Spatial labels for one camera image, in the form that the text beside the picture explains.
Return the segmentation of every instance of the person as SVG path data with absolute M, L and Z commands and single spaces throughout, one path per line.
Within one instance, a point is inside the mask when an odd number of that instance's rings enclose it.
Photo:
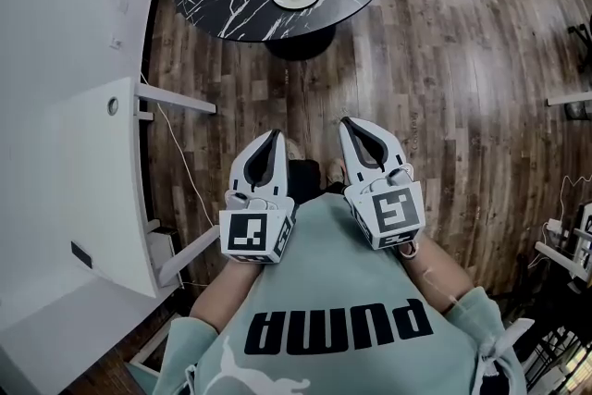
M 154 395 L 526 393 L 511 346 L 485 363 L 500 311 L 450 256 L 428 238 L 413 258 L 373 251 L 342 162 L 327 192 L 316 162 L 289 170 L 302 205 L 281 262 L 227 263 L 172 323 Z

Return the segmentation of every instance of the wooden floor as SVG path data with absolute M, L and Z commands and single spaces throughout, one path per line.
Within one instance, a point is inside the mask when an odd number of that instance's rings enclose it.
M 340 154 L 339 120 L 369 119 L 396 134 L 415 167 L 428 236 L 499 293 L 516 255 L 534 255 L 541 225 L 559 216 L 563 175 L 592 172 L 591 123 L 544 103 L 587 88 L 566 28 L 590 13 L 592 0 L 375 0 L 321 56 L 289 63 L 262 44 L 212 38 L 160 0 L 149 81 L 219 108 L 168 110 L 215 221 L 230 164 L 257 135 L 280 128 L 325 163 Z M 204 212 L 165 121 L 150 127 L 156 216 L 192 241 L 208 228 Z M 576 203 L 582 187 L 565 195 Z M 191 275 L 207 283 L 221 262 L 209 249 Z

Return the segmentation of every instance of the puma logo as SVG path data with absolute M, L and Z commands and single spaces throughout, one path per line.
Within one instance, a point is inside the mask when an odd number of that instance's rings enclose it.
M 222 344 L 220 373 L 212 378 L 210 383 L 207 384 L 207 387 L 203 391 L 203 395 L 205 395 L 218 380 L 225 376 L 239 380 L 255 395 L 303 395 L 301 390 L 306 389 L 311 385 L 310 380 L 306 378 L 302 382 L 290 380 L 289 378 L 280 378 L 274 381 L 259 370 L 238 367 L 234 360 L 234 353 L 228 345 L 228 336 L 226 336 L 224 343 Z

